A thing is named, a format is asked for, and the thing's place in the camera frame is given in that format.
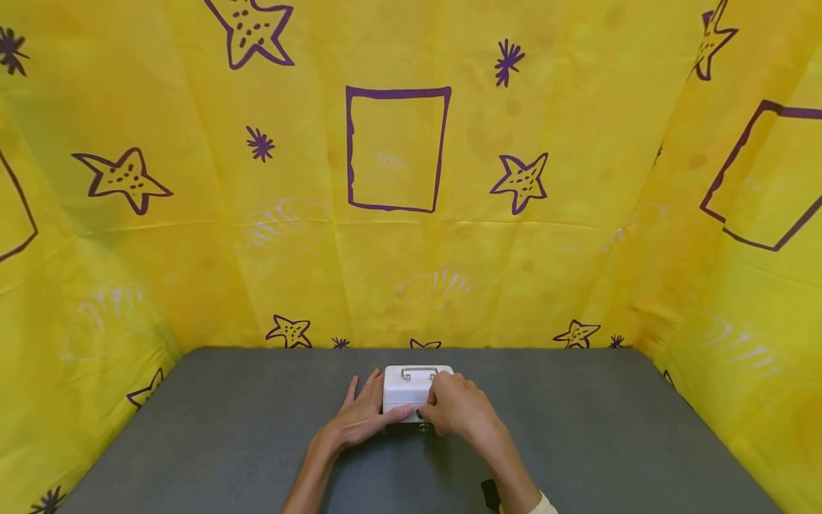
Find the metal handle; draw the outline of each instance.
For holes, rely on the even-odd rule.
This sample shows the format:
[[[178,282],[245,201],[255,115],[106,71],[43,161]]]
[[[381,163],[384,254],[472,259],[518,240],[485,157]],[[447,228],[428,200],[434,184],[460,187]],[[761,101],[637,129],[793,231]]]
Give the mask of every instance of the metal handle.
[[[411,367],[409,367],[409,368],[402,368],[402,369],[400,369],[400,371],[399,371],[399,375],[400,375],[400,376],[403,378],[403,380],[405,380],[406,382],[411,382],[411,375],[408,375],[408,374],[405,372],[405,370],[406,370],[406,369],[408,369],[409,371],[410,371],[410,370],[414,370],[414,371],[433,371],[434,373],[431,373],[431,376],[430,376],[430,380],[432,380],[432,381],[434,380],[434,377],[435,377],[435,376],[436,376],[436,375],[440,372],[440,370],[439,370],[439,369],[437,369],[437,368],[432,368],[432,367],[430,367],[430,366],[411,366]]]

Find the gray table surface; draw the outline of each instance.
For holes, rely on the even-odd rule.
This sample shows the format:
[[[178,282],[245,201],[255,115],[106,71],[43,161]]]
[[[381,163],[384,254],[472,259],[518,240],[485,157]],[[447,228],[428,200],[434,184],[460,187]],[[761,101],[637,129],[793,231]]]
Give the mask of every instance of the gray table surface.
[[[473,379],[561,514],[780,512],[634,350],[200,349],[60,514],[278,512],[351,376],[389,364],[447,364]],[[323,511],[487,512],[490,477],[459,439],[398,425],[340,457]]]

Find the white box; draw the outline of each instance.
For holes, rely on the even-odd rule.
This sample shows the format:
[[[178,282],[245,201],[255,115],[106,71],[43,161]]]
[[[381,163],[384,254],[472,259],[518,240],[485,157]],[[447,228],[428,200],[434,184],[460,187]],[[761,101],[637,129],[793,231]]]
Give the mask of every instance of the white box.
[[[438,373],[454,373],[451,366],[414,364],[386,366],[385,384],[382,387],[382,412],[402,405],[421,407],[428,402],[428,390]],[[416,410],[401,423],[420,423]]]

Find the yellow fabric backdrop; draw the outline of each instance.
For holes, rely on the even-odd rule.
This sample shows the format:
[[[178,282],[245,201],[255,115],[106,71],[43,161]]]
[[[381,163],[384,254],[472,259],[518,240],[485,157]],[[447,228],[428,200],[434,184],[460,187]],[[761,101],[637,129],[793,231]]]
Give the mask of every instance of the yellow fabric backdrop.
[[[0,511],[58,506],[198,346],[635,345],[822,512],[818,2],[28,0],[0,27]]]

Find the wrist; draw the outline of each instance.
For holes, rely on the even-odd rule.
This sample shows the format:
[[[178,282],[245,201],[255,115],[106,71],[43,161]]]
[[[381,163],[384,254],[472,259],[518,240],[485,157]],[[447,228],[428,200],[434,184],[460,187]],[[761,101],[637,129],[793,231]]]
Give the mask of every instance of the wrist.
[[[317,456],[334,460],[343,451],[342,433],[334,426],[326,425],[316,433],[309,446],[309,451]]]

